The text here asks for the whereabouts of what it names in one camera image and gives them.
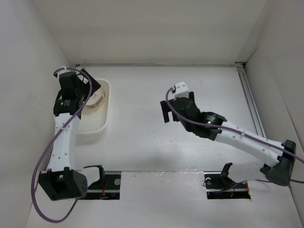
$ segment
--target white container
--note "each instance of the white container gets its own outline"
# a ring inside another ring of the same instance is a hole
[[[87,108],[81,112],[77,135],[99,135],[105,132],[109,120],[111,85],[105,79],[95,78],[105,91],[104,100],[96,108]]]

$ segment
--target black bracket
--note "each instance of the black bracket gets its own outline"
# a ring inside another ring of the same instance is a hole
[[[87,192],[85,175],[68,167],[63,171],[40,173],[38,182],[52,201],[84,197]]]
[[[189,92],[189,99],[195,102],[194,100],[194,92]],[[173,105],[174,99],[169,100],[170,104]],[[171,109],[168,107],[166,101],[161,101],[161,110],[162,110],[162,115],[165,123],[169,122],[169,112],[171,112]],[[179,118],[176,116],[176,114],[172,113],[173,121],[178,122]]]

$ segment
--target purple cable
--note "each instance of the purple cable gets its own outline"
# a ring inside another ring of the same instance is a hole
[[[186,122],[188,122],[188,123],[190,123],[190,124],[195,124],[195,125],[198,125],[198,126],[220,128],[220,129],[225,129],[225,130],[228,130],[228,131],[231,131],[231,132],[235,132],[235,133],[238,133],[238,134],[242,134],[242,133],[243,133],[243,132],[241,132],[241,131],[239,131],[239,130],[236,130],[236,129],[234,129],[234,128],[230,128],[230,127],[226,127],[226,126],[220,126],[220,125],[214,125],[214,124],[208,124],[208,123],[199,123],[199,122],[192,121],[192,120],[189,120],[189,119],[183,117],[181,114],[179,114],[179,113],[173,108],[173,106],[172,106],[172,105],[170,104],[170,102],[169,102],[169,93],[170,93],[172,90],[174,90],[173,87],[171,87],[171,88],[167,91],[167,93],[166,93],[166,103],[167,103],[168,107],[171,109],[171,111],[172,111],[178,118],[180,118],[181,120],[184,120],[184,121],[186,121]],[[249,135],[249,134],[244,134],[244,136],[245,136],[246,138],[249,138],[249,139],[251,139],[251,140],[253,140],[253,141],[256,141],[256,142],[258,142],[258,143],[261,143],[261,144],[264,144],[264,145],[266,145],[266,146],[270,146],[270,147],[272,147],[272,148],[275,148],[275,149],[277,149],[277,150],[280,150],[280,151],[282,151],[283,153],[286,153],[286,154],[288,154],[288,155],[294,157],[295,159],[297,159],[298,161],[300,161],[301,163],[304,164],[304,160],[303,160],[302,158],[300,158],[299,156],[297,156],[297,155],[295,155],[295,154],[293,154],[293,153],[291,153],[291,152],[289,152],[289,151],[287,151],[287,150],[285,150],[285,149],[283,149],[283,148],[280,148],[280,147],[278,147],[278,146],[272,145],[272,144],[270,144],[270,143],[268,143],[268,142],[264,142],[264,141],[262,141],[262,140],[260,140],[260,139],[257,139],[257,138],[255,138],[255,137]],[[296,182],[296,183],[304,184],[304,181],[301,181],[301,180],[293,180],[293,179],[291,179],[291,181],[292,181],[292,182]],[[232,187],[229,188],[229,189],[232,189],[232,188],[236,187],[237,185],[241,184],[242,182],[244,182],[244,180],[241,181],[241,182],[239,182],[239,183],[236,183],[234,186],[232,186]],[[229,189],[221,190],[221,191],[218,191],[217,193],[221,193],[221,192],[227,191],[227,190],[229,190]]]
[[[69,67],[66,67],[66,68],[60,68],[58,70],[56,70],[54,72],[54,76],[60,71],[60,70],[72,70],[72,71],[76,71],[78,73],[80,73],[83,77],[85,77],[88,82],[89,82],[89,85],[90,85],[90,90],[89,90],[89,94],[86,98],[86,100],[84,101],[84,103],[82,104],[82,106],[80,106],[80,108],[71,116],[71,118],[62,126],[62,129],[65,128],[71,121],[73,118],[75,118],[75,116],[77,116],[81,110],[84,108],[85,104],[87,103],[87,101],[90,99],[91,97],[91,93],[92,93],[92,81],[90,79],[90,77],[80,71],[80,70],[77,70],[77,69],[74,69],[74,68],[69,68]],[[43,160],[43,158],[46,156],[48,150],[52,147],[54,141],[56,140],[56,138],[62,133],[62,129],[60,129],[57,134],[55,134],[55,136],[53,137],[53,139],[49,142],[49,144],[47,145],[47,147],[45,148],[45,150],[43,151],[41,157],[39,158],[35,168],[34,168],[34,171],[33,171],[33,175],[32,175],[32,181],[31,181],[31,185],[30,185],[30,194],[31,194],[31,197],[32,197],[32,202],[33,202],[33,206],[35,208],[35,210],[37,211],[37,213],[40,215],[40,217],[42,217],[45,221],[48,221],[48,222],[51,222],[51,223],[60,223],[64,220],[66,220],[66,218],[71,214],[72,210],[74,209],[78,199],[75,199],[75,202],[73,203],[71,209],[68,211],[68,213],[62,218],[62,219],[59,219],[59,220],[54,220],[54,219],[51,219],[51,218],[48,218],[47,216],[45,216],[42,211],[40,210],[38,204],[37,204],[37,200],[36,200],[36,196],[35,196],[35,179],[36,179],[36,175],[37,175],[37,172],[38,172],[38,168]]]

